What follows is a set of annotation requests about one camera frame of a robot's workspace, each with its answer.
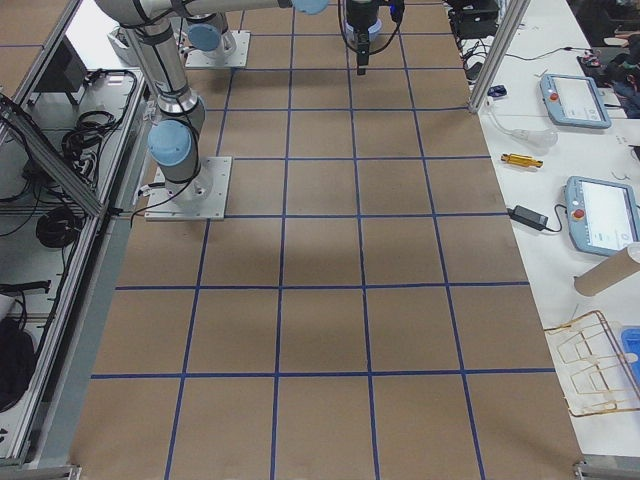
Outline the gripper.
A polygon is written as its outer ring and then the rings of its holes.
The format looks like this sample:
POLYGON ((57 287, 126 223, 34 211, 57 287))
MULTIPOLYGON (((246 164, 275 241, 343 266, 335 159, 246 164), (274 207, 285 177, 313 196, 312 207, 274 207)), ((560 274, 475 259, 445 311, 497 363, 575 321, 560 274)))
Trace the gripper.
POLYGON ((369 29, 378 20, 378 1, 346 1, 346 23, 352 28, 350 45, 356 52, 356 74, 363 76, 369 65, 371 34, 369 29))

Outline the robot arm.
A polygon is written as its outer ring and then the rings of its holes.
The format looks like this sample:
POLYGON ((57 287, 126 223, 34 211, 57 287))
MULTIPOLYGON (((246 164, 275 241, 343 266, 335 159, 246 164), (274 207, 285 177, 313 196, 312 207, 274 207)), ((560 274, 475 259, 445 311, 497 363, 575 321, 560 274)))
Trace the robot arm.
POLYGON ((213 187, 198 153, 206 118, 203 100, 191 88, 180 57, 173 17, 187 22, 196 49, 226 51, 226 14, 241 10, 292 8, 307 15, 323 12, 327 1, 99 1, 98 7, 130 36, 145 79, 154 88, 159 121, 147 137, 148 151, 164 175, 168 199, 180 206, 201 206, 213 187))
POLYGON ((187 37, 191 45, 209 57, 227 57, 237 48, 224 13, 188 17, 187 37))

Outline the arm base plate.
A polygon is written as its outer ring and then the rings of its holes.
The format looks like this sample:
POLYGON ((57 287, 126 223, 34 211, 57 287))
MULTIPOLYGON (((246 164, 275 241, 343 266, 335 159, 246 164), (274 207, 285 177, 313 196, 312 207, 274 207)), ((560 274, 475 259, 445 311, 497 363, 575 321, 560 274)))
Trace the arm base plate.
POLYGON ((200 173, 172 200, 180 187, 169 184, 150 192, 151 208, 144 211, 148 221, 223 220, 226 212, 233 158, 201 157, 200 173))
POLYGON ((192 70, 244 68, 247 64, 250 32, 216 29, 196 29, 188 33, 191 43, 185 67, 192 70))

